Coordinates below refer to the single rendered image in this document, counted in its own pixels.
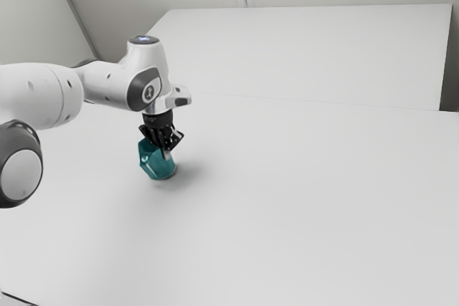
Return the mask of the teal faceted mug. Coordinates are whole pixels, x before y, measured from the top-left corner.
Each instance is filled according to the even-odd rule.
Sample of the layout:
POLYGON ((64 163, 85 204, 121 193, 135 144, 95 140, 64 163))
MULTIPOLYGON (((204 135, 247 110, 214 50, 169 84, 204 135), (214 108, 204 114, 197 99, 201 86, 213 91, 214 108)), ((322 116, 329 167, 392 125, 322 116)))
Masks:
POLYGON ((167 161, 163 149, 151 144, 146 138, 138 142, 139 165, 153 180, 163 180, 173 176, 176 170, 174 159, 167 161))

